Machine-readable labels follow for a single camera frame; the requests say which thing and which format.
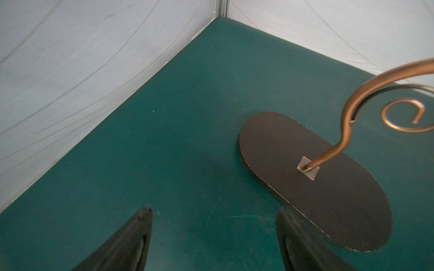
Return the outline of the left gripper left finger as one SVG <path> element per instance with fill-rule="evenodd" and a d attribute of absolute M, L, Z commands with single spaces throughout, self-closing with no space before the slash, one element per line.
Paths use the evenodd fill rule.
<path fill-rule="evenodd" d="M 139 209 L 75 271 L 143 271 L 149 252 L 153 213 Z"/>

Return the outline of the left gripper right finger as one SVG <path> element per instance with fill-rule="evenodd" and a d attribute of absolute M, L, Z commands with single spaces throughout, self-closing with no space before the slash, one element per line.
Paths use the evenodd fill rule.
<path fill-rule="evenodd" d="M 280 209 L 275 220 L 281 257 L 286 271 L 352 271 L 289 209 Z"/>

